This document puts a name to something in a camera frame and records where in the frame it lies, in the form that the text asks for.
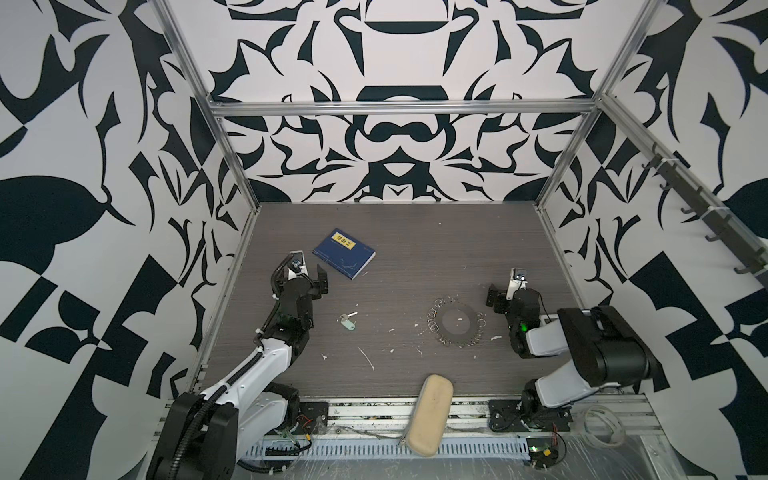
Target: book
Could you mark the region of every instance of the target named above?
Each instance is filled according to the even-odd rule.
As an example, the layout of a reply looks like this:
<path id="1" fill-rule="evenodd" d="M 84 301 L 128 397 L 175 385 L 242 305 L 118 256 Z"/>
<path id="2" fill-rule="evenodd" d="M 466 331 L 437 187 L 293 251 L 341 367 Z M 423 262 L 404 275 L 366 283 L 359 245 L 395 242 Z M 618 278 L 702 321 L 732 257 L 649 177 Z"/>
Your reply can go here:
<path id="1" fill-rule="evenodd" d="M 373 248 L 338 228 L 333 229 L 312 253 L 351 280 L 376 256 Z"/>

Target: white wall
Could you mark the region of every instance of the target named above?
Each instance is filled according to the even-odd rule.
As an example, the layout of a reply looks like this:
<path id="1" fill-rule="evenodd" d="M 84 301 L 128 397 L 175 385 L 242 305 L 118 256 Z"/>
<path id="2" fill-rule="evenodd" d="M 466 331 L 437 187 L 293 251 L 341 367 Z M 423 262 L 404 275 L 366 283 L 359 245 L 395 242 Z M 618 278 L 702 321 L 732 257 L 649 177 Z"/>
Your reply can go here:
<path id="1" fill-rule="evenodd" d="M 642 1 L 170 3 L 215 101 L 291 102 L 589 98 Z M 231 118 L 227 129 L 260 200 L 534 200 L 576 117 L 251 118 L 250 127 Z"/>
<path id="2" fill-rule="evenodd" d="M 670 0 L 616 89 L 762 237 L 766 8 Z M 602 116 L 547 205 L 557 241 L 584 301 L 615 306 L 663 365 L 644 391 L 674 448 L 719 480 L 764 475 L 768 292 L 646 162 Z"/>
<path id="3" fill-rule="evenodd" d="M 0 7 L 2 478 L 133 478 L 248 206 L 144 0 Z"/>

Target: plastic sheet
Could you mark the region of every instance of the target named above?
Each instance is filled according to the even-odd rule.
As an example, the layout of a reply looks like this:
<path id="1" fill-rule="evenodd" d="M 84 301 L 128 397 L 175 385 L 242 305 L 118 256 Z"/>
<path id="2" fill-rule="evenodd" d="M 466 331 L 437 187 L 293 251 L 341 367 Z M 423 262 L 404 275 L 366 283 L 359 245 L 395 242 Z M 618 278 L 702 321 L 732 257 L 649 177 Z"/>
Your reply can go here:
<path id="1" fill-rule="evenodd" d="M 503 458 L 306 461 L 299 459 L 272 478 L 285 480 L 395 480 L 401 478 L 450 478 L 451 480 L 653 480 L 657 476 L 648 461 L 641 437 L 630 436 L 615 449 L 596 449 L 584 438 L 566 435 L 568 453 L 562 463 L 546 471 L 521 461 Z M 234 480 L 267 478 L 236 468 Z"/>

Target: wallpaper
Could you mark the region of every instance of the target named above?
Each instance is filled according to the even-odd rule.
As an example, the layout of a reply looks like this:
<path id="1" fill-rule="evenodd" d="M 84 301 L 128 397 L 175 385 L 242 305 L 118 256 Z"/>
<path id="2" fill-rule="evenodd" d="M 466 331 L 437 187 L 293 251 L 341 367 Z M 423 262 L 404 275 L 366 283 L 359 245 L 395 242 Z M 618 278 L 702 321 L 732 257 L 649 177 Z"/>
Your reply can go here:
<path id="1" fill-rule="evenodd" d="M 144 0 L 0 10 L 3 478 L 136 478 L 249 209 Z"/>
<path id="2" fill-rule="evenodd" d="M 214 100 L 364 101 L 590 97 L 642 1 L 171 4 Z"/>
<path id="3" fill-rule="evenodd" d="M 261 201 L 534 200 L 578 116 L 232 117 L 224 127 Z"/>
<path id="4" fill-rule="evenodd" d="M 615 94 L 768 238 L 768 5 L 670 0 Z"/>
<path id="5" fill-rule="evenodd" d="M 765 2 L 670 0 L 618 98 L 765 238 Z M 768 474 L 768 292 L 602 115 L 547 212 L 587 304 L 610 303 L 664 374 L 643 390 L 674 448 L 719 480 Z"/>

